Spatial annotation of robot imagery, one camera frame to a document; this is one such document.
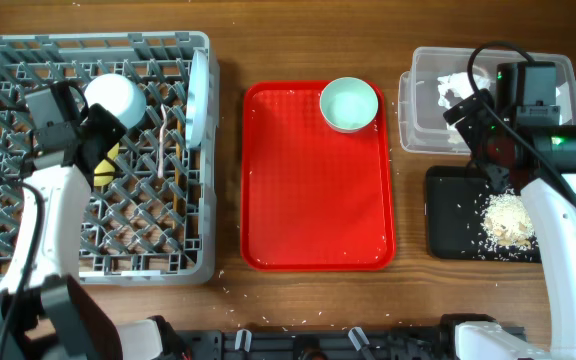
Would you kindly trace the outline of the yellow plastic cup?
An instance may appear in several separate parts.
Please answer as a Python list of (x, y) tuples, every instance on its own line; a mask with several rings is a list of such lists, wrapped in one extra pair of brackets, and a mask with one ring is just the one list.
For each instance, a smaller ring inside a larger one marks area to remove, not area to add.
[(94, 171), (94, 186), (102, 187), (108, 185), (114, 179), (115, 166), (114, 159), (119, 153), (119, 144), (115, 144), (111, 150), (106, 154), (106, 157), (95, 168)]

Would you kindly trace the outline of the small light blue bowl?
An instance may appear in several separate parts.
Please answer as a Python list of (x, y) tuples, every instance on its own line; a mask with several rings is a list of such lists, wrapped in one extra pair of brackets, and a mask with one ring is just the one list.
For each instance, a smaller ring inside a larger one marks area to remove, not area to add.
[(118, 74), (104, 74), (92, 80), (84, 90), (89, 106), (100, 104), (121, 124), (132, 129), (146, 112), (146, 98), (139, 87), (128, 78)]

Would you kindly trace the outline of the white napkin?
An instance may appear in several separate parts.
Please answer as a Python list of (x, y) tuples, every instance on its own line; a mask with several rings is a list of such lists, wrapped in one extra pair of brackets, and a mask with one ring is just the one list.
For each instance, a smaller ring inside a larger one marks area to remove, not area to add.
[[(492, 80), (487, 75), (484, 73), (484, 76), (480, 76), (473, 73), (475, 83), (480, 90), (489, 89), (491, 86)], [(465, 100), (474, 94), (468, 81), (467, 72), (440, 76), (437, 81), (438, 105), (446, 111), (457, 105), (461, 100)], [(446, 127), (448, 130), (457, 131), (454, 125), (446, 125)]]

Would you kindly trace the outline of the white plastic fork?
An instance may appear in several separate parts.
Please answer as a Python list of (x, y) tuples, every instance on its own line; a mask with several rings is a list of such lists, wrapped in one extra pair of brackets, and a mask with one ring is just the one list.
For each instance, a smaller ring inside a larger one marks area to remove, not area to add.
[(162, 114), (162, 125), (159, 129), (159, 147), (158, 147), (158, 162), (157, 162), (157, 176), (160, 179), (164, 178), (164, 158), (165, 158), (165, 136), (166, 136), (166, 129), (168, 126), (168, 116), (166, 107), (164, 104), (160, 105), (160, 110)]

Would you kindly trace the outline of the wooden chopstick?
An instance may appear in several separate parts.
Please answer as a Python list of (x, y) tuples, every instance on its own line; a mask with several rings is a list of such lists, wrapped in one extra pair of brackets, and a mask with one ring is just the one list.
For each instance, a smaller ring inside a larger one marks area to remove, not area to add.
[(173, 158), (172, 158), (172, 162), (174, 165), (174, 171), (175, 171), (174, 181), (173, 181), (173, 186), (172, 186), (172, 191), (174, 193), (172, 209), (175, 211), (176, 218), (181, 218), (183, 215), (183, 206), (180, 204), (180, 201), (183, 199), (183, 191), (181, 189), (181, 186), (179, 185), (179, 180), (180, 180), (180, 176), (181, 176), (180, 156), (183, 153), (183, 149), (180, 147), (180, 144), (179, 144), (179, 140), (181, 139), (181, 135), (179, 132), (179, 126), (180, 126), (179, 122), (175, 121), (174, 125), (173, 125), (173, 129), (170, 131), (171, 136), (172, 136), (173, 141), (174, 141), (174, 146), (175, 146), (175, 153), (174, 153)]

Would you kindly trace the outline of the large light blue plate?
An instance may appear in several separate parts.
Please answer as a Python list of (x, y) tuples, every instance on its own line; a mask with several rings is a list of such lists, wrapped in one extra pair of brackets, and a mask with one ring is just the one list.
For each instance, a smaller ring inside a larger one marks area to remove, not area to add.
[(203, 139), (208, 117), (209, 62), (206, 54), (193, 54), (188, 85), (185, 137), (186, 147), (198, 147)]

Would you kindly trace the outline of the food scraps and rice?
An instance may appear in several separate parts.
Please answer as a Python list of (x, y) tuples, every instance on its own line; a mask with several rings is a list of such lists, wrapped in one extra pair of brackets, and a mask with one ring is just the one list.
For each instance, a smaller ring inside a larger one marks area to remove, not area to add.
[(521, 197), (512, 190), (488, 195), (482, 208), (480, 227), (474, 242), (477, 260), (502, 262), (538, 262), (538, 244), (534, 226)]

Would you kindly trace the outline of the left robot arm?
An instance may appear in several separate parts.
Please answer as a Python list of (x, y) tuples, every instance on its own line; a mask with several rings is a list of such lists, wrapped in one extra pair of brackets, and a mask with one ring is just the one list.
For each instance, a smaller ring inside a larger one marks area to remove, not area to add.
[(17, 179), (23, 212), (0, 283), (0, 359), (120, 359), (116, 326), (79, 283), (79, 236), (94, 170), (126, 133), (99, 104), (36, 131)]

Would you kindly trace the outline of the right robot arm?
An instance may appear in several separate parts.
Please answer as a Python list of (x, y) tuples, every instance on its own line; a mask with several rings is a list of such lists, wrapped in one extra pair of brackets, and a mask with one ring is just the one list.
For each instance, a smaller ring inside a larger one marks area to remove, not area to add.
[(552, 62), (502, 63), (493, 92), (465, 72), (469, 94), (444, 114), (494, 189), (513, 188), (536, 239), (547, 286), (547, 359), (576, 359), (576, 124)]

